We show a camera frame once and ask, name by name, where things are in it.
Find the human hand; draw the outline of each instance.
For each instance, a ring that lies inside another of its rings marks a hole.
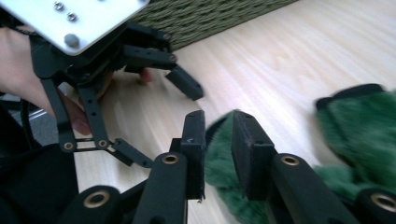
[[[0,52],[0,91],[20,96],[54,116],[47,94],[33,70],[29,37],[8,28],[0,28]],[[102,97],[110,85],[112,74],[112,72],[107,74],[98,98]],[[140,76],[145,82],[151,81],[147,69],[144,69]],[[81,106],[71,101],[61,91],[60,95],[73,129],[84,135],[90,134],[91,129]]]

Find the green plush toy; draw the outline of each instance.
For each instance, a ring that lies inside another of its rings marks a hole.
[[[348,165],[316,167],[334,192],[355,199],[362,189],[396,192],[396,93],[376,84],[340,91],[317,101],[318,123],[330,149]],[[233,112],[208,130],[205,180],[214,186],[235,218],[268,223],[264,202],[242,198],[231,152]]]

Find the white metal plate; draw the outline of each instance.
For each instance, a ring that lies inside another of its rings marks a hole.
[[[55,9],[55,2],[63,4]],[[92,44],[130,19],[149,0],[0,0],[0,7],[33,27],[51,44],[68,55],[79,55]],[[74,21],[67,19],[74,13]],[[70,47],[64,37],[73,34],[78,46]]]

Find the wicker basket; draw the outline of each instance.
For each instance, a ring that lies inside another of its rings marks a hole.
[[[297,0],[156,0],[132,21],[172,35],[173,49]]]

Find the light wood surface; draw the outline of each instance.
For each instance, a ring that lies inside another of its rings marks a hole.
[[[325,146],[314,102],[364,83],[396,88],[396,4],[391,0],[301,0],[176,52],[179,65],[205,89],[187,99],[164,71],[154,81],[117,73],[102,101],[110,138],[122,137],[152,159],[181,136],[184,116],[203,109],[206,124],[232,109],[253,115],[278,152],[311,165],[339,163]],[[149,175],[105,152],[75,156],[79,189],[125,191]],[[189,223],[237,223],[217,193],[189,203]]]

